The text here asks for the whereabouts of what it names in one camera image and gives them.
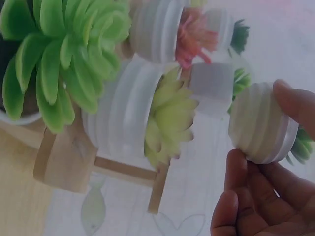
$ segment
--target white cylindrical pot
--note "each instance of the white cylindrical pot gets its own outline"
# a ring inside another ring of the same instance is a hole
[[[82,112],[92,143],[111,157],[144,157],[148,116],[164,66],[135,58],[126,61],[115,81],[105,84],[96,115]]]
[[[183,9],[178,0],[152,0],[140,6],[130,28],[132,49],[151,62],[174,62]]]
[[[199,101],[197,111],[221,118],[233,96],[233,66],[229,63],[197,63],[192,66],[189,89]]]
[[[235,98],[232,107],[230,138],[256,164],[284,159],[298,131],[298,123],[281,111],[272,86],[269,83],[251,85]]]
[[[207,30],[218,34],[217,51],[226,51],[232,41],[234,19],[224,8],[213,8],[205,12]]]
[[[41,113],[38,112],[32,115],[22,116],[18,120],[11,120],[4,111],[0,110],[0,120],[11,125],[28,125],[28,124],[34,123],[40,118],[41,118]]]

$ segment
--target finger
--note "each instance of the finger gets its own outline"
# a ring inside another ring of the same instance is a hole
[[[282,111],[303,125],[315,140],[315,94],[306,90],[292,89],[283,80],[275,81],[273,93]]]
[[[246,178],[246,157],[240,150],[234,149],[227,155],[224,189],[246,186]]]
[[[238,197],[237,230],[243,236],[253,236],[268,227],[264,219],[253,207],[253,200],[247,189],[247,160],[240,150],[232,150],[227,155],[225,186]]]
[[[315,184],[297,177],[279,163],[259,165],[259,168],[281,198],[301,214],[306,214],[305,206],[315,198]]]
[[[248,163],[248,187],[258,213],[268,225],[303,221],[289,203],[277,196],[273,186],[252,162]]]
[[[231,190],[223,192],[212,216],[211,236],[237,236],[237,209],[236,193]]]
[[[253,199],[245,187],[235,190],[238,197],[237,231],[242,236],[254,236],[268,227],[267,222],[254,210]]]

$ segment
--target dark green plant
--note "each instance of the dark green plant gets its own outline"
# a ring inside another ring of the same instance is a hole
[[[298,162],[303,165],[305,165],[305,162],[309,160],[311,154],[313,153],[313,142],[314,140],[308,135],[305,129],[300,126],[296,135],[295,142],[291,149],[291,154]],[[291,165],[293,165],[293,162],[290,159],[289,155],[286,157],[286,159]]]
[[[0,14],[4,40],[21,41],[3,80],[8,116],[20,118],[24,95],[35,70],[36,98],[53,132],[72,124],[72,101],[97,112],[104,80],[114,78],[120,60],[115,45],[129,34],[128,4],[113,0],[6,0]]]
[[[239,55],[245,50],[249,29],[249,26],[244,25],[244,19],[237,21],[234,25],[231,47]]]

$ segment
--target wooden stand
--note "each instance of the wooden stand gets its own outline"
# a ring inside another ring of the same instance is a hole
[[[126,181],[152,187],[148,212],[158,213],[168,166],[151,171],[97,157],[97,148],[85,134],[80,109],[71,126],[53,134],[39,120],[27,126],[13,126],[0,121],[0,128],[26,145],[38,149],[33,176],[49,186],[84,193],[91,172],[98,172]]]

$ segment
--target green succulent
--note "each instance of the green succulent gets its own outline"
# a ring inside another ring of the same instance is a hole
[[[293,157],[305,165],[305,162],[309,160],[311,154],[313,153],[312,143],[314,140],[308,135],[305,129],[300,126],[296,135],[296,139],[291,149],[291,154]],[[290,156],[286,156],[287,161],[293,165]]]
[[[237,21],[234,25],[231,47],[239,55],[245,50],[249,29],[249,26],[244,25],[244,19]]]
[[[245,68],[239,68],[235,70],[232,101],[234,101],[236,96],[239,95],[246,87],[249,87],[251,83],[251,75],[250,73],[245,73]],[[227,111],[229,114],[231,114],[232,105]]]
[[[153,96],[147,123],[144,154],[150,164],[169,165],[171,158],[181,155],[180,143],[193,139],[189,129],[198,101],[189,97],[191,92],[183,80],[177,80],[179,67],[162,76]]]
[[[6,0],[0,14],[4,40],[21,41],[2,85],[7,115],[17,120],[36,71],[36,98],[52,132],[74,121],[72,101],[97,112],[104,80],[120,68],[114,53],[129,34],[127,3],[113,0]]]

